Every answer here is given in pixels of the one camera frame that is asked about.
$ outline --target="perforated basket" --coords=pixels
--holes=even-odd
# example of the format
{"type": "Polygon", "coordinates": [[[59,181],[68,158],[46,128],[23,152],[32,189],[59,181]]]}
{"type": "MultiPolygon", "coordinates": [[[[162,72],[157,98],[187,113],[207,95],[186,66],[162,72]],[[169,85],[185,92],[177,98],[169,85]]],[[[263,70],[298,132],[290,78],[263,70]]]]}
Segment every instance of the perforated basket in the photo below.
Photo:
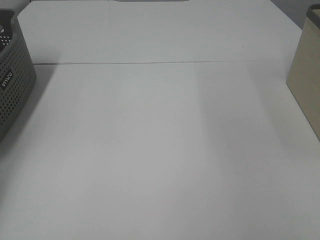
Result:
{"type": "Polygon", "coordinates": [[[36,78],[17,14],[0,9],[0,141],[24,107],[36,78]]]}

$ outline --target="beige box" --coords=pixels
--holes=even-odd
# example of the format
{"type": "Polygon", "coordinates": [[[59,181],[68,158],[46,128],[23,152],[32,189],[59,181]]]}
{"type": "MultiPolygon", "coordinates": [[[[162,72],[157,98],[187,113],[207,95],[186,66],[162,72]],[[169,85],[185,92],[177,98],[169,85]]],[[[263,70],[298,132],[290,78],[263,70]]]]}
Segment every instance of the beige box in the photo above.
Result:
{"type": "Polygon", "coordinates": [[[320,139],[320,4],[306,16],[287,85],[320,139]]]}

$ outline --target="white surface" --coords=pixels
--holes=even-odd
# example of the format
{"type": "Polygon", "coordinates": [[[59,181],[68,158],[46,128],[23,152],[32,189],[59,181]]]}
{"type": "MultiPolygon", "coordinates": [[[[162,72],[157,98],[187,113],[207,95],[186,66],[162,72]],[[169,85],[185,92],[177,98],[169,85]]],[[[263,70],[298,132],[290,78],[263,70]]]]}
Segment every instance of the white surface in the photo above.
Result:
{"type": "Polygon", "coordinates": [[[301,35],[270,0],[34,1],[19,22],[34,63],[283,59],[301,35]]]}
{"type": "Polygon", "coordinates": [[[287,61],[36,66],[0,145],[1,240],[319,240],[287,61]]]}

